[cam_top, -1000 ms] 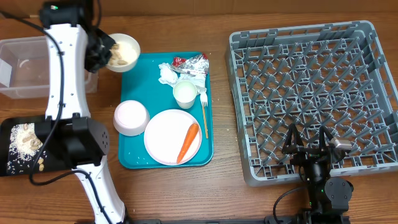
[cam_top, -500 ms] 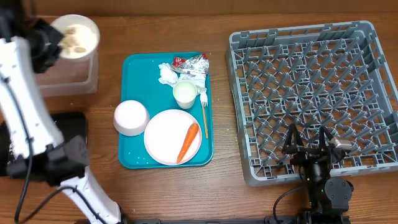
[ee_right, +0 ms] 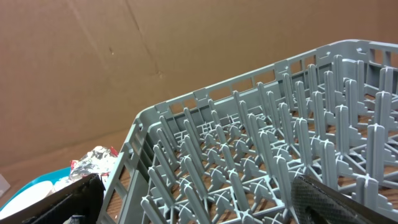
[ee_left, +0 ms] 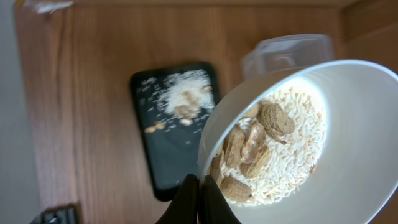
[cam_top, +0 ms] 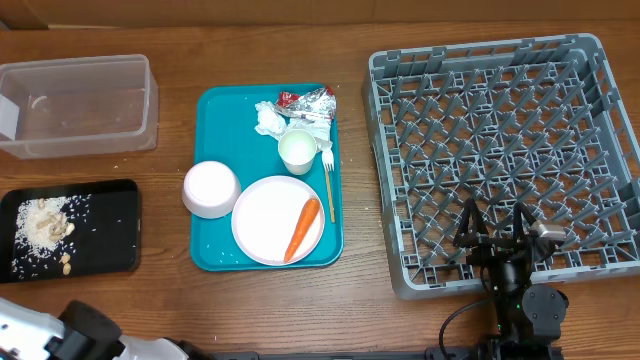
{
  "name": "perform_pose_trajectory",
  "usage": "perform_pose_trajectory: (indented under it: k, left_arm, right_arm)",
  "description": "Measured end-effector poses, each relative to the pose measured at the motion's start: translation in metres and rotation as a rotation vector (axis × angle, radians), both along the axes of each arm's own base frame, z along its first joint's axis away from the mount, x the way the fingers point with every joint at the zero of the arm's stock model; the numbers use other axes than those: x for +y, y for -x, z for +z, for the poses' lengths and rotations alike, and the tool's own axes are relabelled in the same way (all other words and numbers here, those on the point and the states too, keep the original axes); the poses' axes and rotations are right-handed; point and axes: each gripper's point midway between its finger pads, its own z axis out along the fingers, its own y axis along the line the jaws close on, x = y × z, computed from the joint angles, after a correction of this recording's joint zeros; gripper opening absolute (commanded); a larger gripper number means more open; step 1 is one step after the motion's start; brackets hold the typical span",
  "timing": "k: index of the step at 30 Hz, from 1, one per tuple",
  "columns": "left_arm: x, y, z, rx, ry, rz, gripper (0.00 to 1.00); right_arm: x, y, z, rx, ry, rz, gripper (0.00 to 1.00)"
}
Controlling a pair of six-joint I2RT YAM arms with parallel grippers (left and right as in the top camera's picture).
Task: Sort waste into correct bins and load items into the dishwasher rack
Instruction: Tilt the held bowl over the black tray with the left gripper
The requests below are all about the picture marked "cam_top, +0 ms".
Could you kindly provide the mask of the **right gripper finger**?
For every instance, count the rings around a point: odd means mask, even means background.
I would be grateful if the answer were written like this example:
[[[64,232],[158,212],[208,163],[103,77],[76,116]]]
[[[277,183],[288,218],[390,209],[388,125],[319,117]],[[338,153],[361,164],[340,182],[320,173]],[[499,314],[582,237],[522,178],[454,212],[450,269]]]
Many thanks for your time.
[[[529,226],[533,226],[537,219],[524,203],[516,202],[513,208],[513,239],[516,243],[534,246],[536,238],[525,234],[523,221],[526,221]]]
[[[459,248],[478,246],[489,237],[484,223],[483,213],[473,198],[468,198],[463,205],[460,222],[453,239],[453,245]]]

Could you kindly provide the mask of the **white bowl with rice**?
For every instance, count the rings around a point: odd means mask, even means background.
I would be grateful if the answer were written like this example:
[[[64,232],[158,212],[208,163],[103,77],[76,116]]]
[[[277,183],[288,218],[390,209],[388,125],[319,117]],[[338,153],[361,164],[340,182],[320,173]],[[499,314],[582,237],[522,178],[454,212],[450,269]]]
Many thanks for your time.
[[[240,194],[238,177],[218,161],[195,164],[187,172],[182,188],[185,207],[204,219],[217,219],[229,214]]]

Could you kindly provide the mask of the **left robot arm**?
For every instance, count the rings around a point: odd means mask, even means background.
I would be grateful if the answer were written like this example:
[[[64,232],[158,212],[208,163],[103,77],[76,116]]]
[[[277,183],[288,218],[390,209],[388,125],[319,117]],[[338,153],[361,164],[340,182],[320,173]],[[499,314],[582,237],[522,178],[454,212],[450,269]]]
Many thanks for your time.
[[[210,360],[191,344],[126,336],[97,309],[68,303],[60,316],[1,300],[3,360]]]

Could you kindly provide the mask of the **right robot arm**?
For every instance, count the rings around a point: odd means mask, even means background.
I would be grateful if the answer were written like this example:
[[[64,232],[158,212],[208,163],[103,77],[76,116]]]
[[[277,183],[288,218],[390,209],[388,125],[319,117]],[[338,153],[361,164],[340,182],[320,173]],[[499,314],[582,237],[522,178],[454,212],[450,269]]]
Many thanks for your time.
[[[569,306],[567,296],[545,284],[532,282],[535,265],[554,255],[564,243],[564,229],[535,218],[526,206],[513,208],[513,232],[492,237],[476,202],[464,202],[453,244],[469,248],[466,263],[480,268],[484,300],[451,314],[439,331],[439,347],[446,359],[561,359],[562,350],[552,343],[561,337],[561,324]],[[448,350],[444,332],[458,315],[477,306],[495,307],[498,333],[473,347]]]

